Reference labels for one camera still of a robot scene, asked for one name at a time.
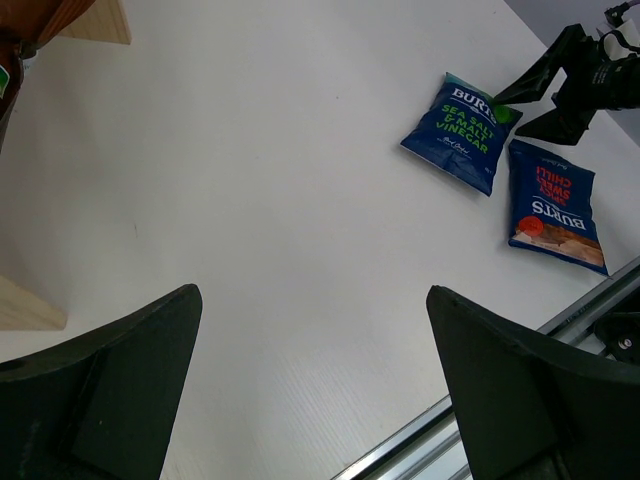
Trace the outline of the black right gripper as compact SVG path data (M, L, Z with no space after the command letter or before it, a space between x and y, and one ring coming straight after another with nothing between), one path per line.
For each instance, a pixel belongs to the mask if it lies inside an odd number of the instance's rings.
M639 107L638 32L614 29L594 39L580 24L565 27L494 101L500 105L539 101L560 70L566 80L553 95L555 109L520 126L517 136L576 146L597 111Z

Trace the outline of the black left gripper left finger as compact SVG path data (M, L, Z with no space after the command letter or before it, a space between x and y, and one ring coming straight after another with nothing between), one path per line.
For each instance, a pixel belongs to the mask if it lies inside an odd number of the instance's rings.
M203 310L186 284L1 365L4 479L160 477Z

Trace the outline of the light wooden shelf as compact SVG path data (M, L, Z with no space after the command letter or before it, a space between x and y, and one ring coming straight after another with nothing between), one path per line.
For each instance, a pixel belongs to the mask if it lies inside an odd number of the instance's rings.
M57 36L123 45L131 43L131 32L125 9L123 3L118 0L94 0L94 4L84 14ZM24 77L38 53L35 57L24 61ZM3 331L62 330L66 323L67 316L59 309L8 278L1 278L1 329Z

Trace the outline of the aluminium mounting rail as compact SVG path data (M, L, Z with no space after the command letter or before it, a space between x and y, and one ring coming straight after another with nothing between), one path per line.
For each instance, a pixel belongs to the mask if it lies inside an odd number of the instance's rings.
M443 286L426 307L448 394L345 479L635 479L639 265L532 330Z

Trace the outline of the blue Burts sea salt bag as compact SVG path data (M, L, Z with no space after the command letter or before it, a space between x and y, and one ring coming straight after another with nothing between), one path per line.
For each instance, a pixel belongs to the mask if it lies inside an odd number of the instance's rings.
M446 73L428 111L400 145L486 196L522 112Z

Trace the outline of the brown Chuba cassava chips bag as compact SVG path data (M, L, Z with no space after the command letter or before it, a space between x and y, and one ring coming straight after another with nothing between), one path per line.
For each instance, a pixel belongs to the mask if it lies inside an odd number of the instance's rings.
M24 80L24 61L93 4L94 0L1 1L1 142Z

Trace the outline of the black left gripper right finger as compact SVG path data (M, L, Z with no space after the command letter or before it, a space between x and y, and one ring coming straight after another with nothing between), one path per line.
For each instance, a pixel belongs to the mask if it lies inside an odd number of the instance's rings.
M476 479L636 479L639 368L564 344L453 290L426 308Z

